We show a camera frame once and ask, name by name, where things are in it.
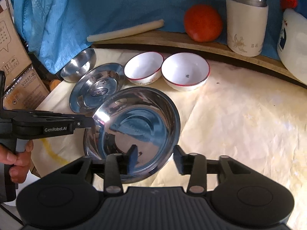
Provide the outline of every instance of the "white bowl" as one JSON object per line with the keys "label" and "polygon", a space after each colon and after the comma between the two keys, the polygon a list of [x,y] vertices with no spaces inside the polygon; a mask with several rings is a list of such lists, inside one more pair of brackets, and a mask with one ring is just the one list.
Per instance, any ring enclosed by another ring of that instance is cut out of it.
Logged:
{"label": "white bowl", "polygon": [[194,53],[176,53],[168,57],[161,68],[166,83],[178,91],[192,91],[206,83],[210,66]]}
{"label": "white bowl", "polygon": [[149,85],[161,77],[163,61],[160,53],[141,53],[127,62],[124,73],[133,84]]}

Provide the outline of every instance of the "finger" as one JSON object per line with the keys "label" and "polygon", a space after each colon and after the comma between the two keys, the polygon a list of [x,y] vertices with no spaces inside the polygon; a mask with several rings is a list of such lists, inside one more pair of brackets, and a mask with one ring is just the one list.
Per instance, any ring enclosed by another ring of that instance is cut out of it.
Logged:
{"label": "finger", "polygon": [[25,146],[26,152],[31,152],[33,150],[34,143],[33,140],[29,140]]}
{"label": "finger", "polygon": [[14,164],[17,160],[17,157],[0,144],[0,163],[4,164]]}
{"label": "finger", "polygon": [[16,166],[27,166],[30,165],[31,161],[31,152],[22,152],[17,154],[17,160],[14,162]]}
{"label": "finger", "polygon": [[11,176],[11,181],[14,183],[23,183],[26,180],[27,174],[29,172],[29,166],[13,166],[9,170]]}

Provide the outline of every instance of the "bowl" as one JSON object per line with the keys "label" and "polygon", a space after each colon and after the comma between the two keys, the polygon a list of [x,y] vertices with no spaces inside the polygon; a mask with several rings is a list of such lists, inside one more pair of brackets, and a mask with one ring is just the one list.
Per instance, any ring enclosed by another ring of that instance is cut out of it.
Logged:
{"label": "bowl", "polygon": [[124,67],[118,63],[107,63],[94,68],[74,86],[69,97],[69,107],[75,113],[94,112],[125,81]]}
{"label": "bowl", "polygon": [[84,132],[86,156],[105,159],[138,147],[138,160],[123,183],[141,181],[160,170],[178,143],[180,117],[172,100],[150,87],[131,87],[109,97],[93,115],[95,126]]}
{"label": "bowl", "polygon": [[125,75],[136,85],[149,85],[161,77],[163,56],[157,52],[146,52],[134,56],[125,65]]}
{"label": "bowl", "polygon": [[178,91],[192,91],[204,85],[210,74],[208,62],[194,53],[176,53],[161,68],[166,83]]}
{"label": "bowl", "polygon": [[61,77],[68,82],[77,82],[96,64],[93,48],[87,48],[70,60],[62,69]]}

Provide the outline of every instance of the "wooden shelf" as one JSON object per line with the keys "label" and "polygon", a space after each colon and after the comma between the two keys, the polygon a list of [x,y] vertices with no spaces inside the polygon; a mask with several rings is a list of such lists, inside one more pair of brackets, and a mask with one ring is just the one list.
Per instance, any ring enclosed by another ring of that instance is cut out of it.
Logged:
{"label": "wooden shelf", "polygon": [[[165,46],[165,47],[176,47],[176,48],[184,48],[196,51],[202,51],[212,54],[218,54],[222,56],[226,56],[229,58],[241,60],[243,62],[248,62],[259,67],[263,67],[265,69],[271,70],[275,73],[279,73],[285,77],[285,80],[292,82],[294,84],[306,87],[303,83],[296,79],[286,68],[285,66],[278,60],[271,59],[269,57],[265,57],[262,55],[256,57],[246,57],[240,54],[234,53],[230,50],[227,45],[220,44],[217,42],[206,42],[206,43],[198,43],[189,38],[189,36],[185,33],[175,33],[175,32],[164,32],[159,30],[153,30],[146,33],[128,36],[124,38],[105,40],[94,42],[93,46],[98,48],[104,48],[106,45],[119,45],[124,44],[123,47],[128,45],[152,45],[152,46]],[[248,69],[250,65],[241,65]]]}

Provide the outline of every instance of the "metal bowl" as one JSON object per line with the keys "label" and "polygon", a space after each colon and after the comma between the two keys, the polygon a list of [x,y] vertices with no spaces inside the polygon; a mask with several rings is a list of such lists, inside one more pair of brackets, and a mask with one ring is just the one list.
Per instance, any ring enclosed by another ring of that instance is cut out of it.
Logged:
{"label": "metal bowl", "polygon": [[94,112],[124,84],[124,67],[118,63],[98,66],[84,75],[69,97],[70,109],[75,113]]}
{"label": "metal bowl", "polygon": [[70,60],[62,69],[61,77],[68,82],[77,82],[96,64],[96,54],[93,48],[87,48]]}
{"label": "metal bowl", "polygon": [[171,157],[180,134],[180,117],[172,100],[149,87],[131,87],[109,97],[93,116],[95,126],[84,132],[84,153],[93,159],[126,153],[138,146],[137,164],[123,183],[141,181]]}

